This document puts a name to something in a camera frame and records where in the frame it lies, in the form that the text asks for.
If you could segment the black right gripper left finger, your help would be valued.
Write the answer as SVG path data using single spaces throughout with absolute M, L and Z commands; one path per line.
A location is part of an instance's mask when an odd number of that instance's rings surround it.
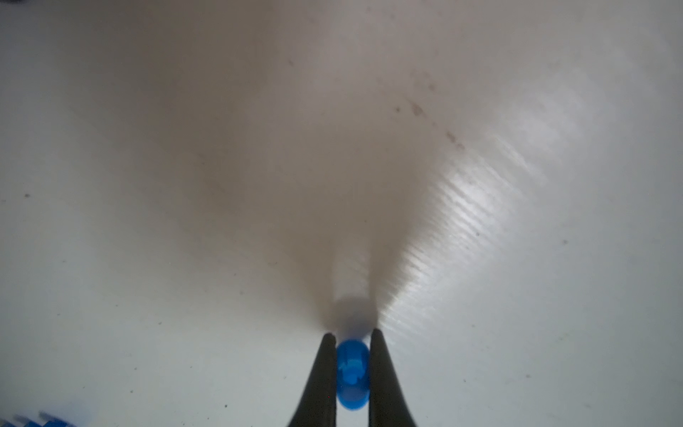
M 323 335 L 302 398 L 293 414 L 289 427 L 336 426 L 336 338 Z

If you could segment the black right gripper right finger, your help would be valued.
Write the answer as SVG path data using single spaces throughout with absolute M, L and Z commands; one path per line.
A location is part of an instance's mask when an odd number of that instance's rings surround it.
M 382 331 L 375 328 L 369 353 L 370 427 L 416 427 L 400 387 Z

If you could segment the blue stopper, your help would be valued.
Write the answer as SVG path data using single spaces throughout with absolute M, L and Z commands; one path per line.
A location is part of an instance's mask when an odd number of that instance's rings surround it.
M 1 427 L 75 427 L 75 425 L 42 412 L 37 419 L 26 416 L 14 416 L 12 419 L 1 418 Z
M 362 409 L 369 400 L 369 349 L 359 340 L 347 340 L 336 348 L 336 396 L 348 410 Z

